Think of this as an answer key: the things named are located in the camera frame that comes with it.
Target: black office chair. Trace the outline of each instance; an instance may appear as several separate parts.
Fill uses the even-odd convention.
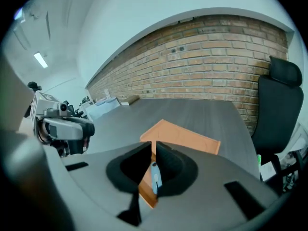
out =
[[[281,153],[291,138],[304,94],[297,65],[272,56],[270,61],[269,76],[260,76],[258,81],[259,115],[252,140],[261,164],[273,163],[277,175],[267,184],[281,194],[283,173],[275,154]]]
[[[72,116],[74,117],[81,117],[83,115],[83,112],[76,114],[74,107],[72,105],[69,105],[67,108],[72,113]]]

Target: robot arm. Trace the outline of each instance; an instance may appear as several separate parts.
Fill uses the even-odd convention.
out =
[[[95,132],[91,121],[72,117],[67,104],[38,91],[32,102],[30,116],[36,137],[43,144],[56,147],[60,155],[64,155],[64,151],[65,155],[82,154],[87,150],[90,137]],[[41,138],[41,126],[46,128],[46,140]]]

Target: chair headrest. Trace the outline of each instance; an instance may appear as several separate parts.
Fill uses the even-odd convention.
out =
[[[296,64],[273,56],[270,56],[269,58],[269,76],[272,79],[289,86],[299,87],[302,84],[302,73]]]

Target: tabletop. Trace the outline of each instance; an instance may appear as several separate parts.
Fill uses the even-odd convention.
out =
[[[244,121],[232,102],[191,99],[140,99],[121,105],[94,121],[88,154],[140,141],[140,136],[164,119],[221,141],[218,155],[259,178],[257,154]]]

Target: white paper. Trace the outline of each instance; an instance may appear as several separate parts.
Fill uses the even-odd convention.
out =
[[[276,175],[275,168],[273,166],[272,162],[268,162],[267,164],[264,164],[260,167],[260,173],[262,176],[263,181],[268,180],[269,178]]]

